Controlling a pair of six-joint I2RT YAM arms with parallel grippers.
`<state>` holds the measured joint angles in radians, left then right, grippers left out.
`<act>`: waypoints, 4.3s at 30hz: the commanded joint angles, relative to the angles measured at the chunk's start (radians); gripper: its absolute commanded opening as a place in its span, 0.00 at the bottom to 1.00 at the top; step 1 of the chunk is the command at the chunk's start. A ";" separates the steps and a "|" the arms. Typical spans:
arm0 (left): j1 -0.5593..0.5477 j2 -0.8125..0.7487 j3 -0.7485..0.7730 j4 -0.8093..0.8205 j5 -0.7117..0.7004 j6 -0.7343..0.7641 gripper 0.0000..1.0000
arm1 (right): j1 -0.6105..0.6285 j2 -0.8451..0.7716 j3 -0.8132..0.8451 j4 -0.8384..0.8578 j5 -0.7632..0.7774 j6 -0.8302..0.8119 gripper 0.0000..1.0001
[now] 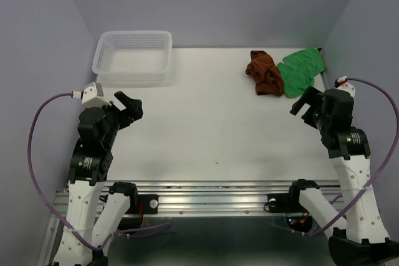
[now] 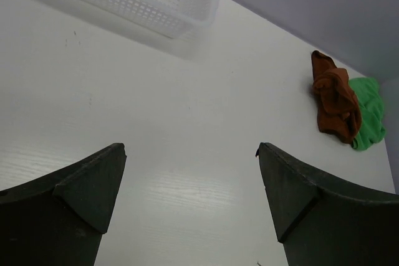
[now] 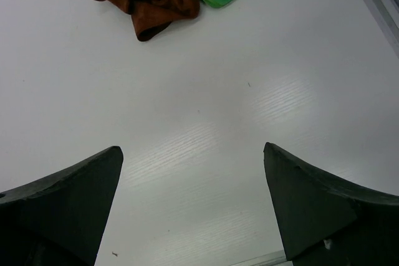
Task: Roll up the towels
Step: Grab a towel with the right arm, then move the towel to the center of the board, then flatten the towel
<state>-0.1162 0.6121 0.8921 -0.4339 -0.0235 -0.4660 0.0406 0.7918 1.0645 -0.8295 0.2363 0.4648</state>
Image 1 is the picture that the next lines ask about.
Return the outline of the brown towel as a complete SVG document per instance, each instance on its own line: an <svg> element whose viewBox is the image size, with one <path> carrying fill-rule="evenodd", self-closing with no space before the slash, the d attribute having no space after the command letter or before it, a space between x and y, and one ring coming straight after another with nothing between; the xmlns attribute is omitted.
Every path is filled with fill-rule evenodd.
<svg viewBox="0 0 399 266"><path fill-rule="evenodd" d="M272 57L263 50L252 50L250 56L245 74L254 80L256 95L281 97L284 94L284 79Z"/></svg>

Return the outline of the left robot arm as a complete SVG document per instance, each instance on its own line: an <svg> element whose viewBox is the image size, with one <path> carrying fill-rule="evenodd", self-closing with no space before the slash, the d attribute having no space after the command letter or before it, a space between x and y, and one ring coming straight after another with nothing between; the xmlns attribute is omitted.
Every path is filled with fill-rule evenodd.
<svg viewBox="0 0 399 266"><path fill-rule="evenodd" d="M107 265L107 251L122 216L138 207L136 185L119 182L111 187L102 213L97 214L117 133L143 116L141 100L123 92L116 92L115 98L123 110L103 102L79 115L79 139L69 166L69 203L54 265Z"/></svg>

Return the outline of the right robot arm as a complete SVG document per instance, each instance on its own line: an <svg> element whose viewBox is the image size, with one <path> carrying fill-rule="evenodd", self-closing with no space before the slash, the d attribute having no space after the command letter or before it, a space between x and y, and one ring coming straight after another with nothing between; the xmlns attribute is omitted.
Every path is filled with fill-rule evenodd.
<svg viewBox="0 0 399 266"><path fill-rule="evenodd" d="M336 265L379 265L398 258L398 242L391 240L380 217L370 174L370 147L365 132L352 126L353 90L324 92L308 87L293 104L296 115L317 129L337 173L345 207L337 211L319 185L298 179L291 184L287 203L304 208L320 226L314 236L324 235Z"/></svg>

